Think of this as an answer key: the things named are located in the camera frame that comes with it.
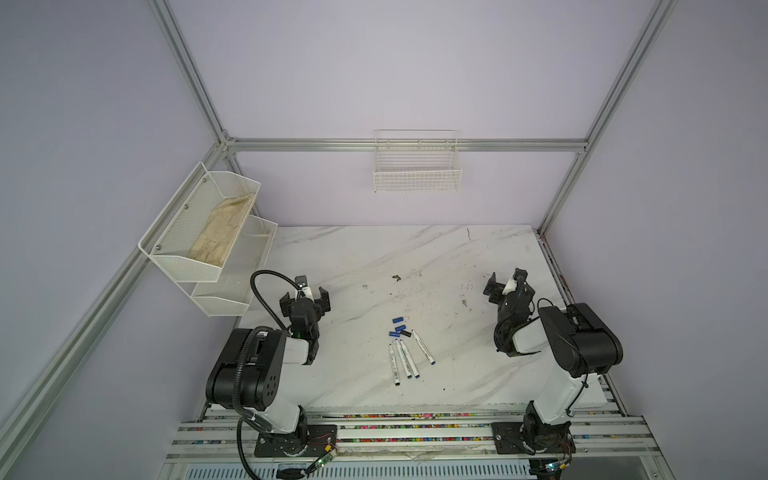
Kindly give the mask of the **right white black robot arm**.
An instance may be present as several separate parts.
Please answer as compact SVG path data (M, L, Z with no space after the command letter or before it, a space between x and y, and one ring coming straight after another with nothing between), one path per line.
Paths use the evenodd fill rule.
M510 358L550 353L555 366L542 392L518 423L493 425L496 441L514 452L537 454L570 444L570 419L583 394L599 376L623 360L618 337L585 303L564 308L536 300L528 272L517 268L501 283L492 275L483 294L497 306L496 351Z

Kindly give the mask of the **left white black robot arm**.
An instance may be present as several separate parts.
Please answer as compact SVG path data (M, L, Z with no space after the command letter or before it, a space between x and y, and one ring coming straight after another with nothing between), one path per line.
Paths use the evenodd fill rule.
M306 416L301 406L279 393L284 365L311 365L319 350L319 321L331 311L330 294L320 287L280 299L288 331L238 328L230 334L207 379L212 405L235 411L249 426L268 435L301 434Z

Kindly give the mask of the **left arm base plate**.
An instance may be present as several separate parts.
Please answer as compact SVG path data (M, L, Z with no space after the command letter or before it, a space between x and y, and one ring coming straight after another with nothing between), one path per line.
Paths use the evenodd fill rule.
M257 458L316 458L337 442L336 425L300 425L294 433L259 437L253 449Z

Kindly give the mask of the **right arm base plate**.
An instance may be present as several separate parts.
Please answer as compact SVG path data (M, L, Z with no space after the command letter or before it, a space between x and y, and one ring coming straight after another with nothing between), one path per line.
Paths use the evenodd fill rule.
M572 454L575 444L570 423L561 425L496 422L491 424L492 440L498 454Z

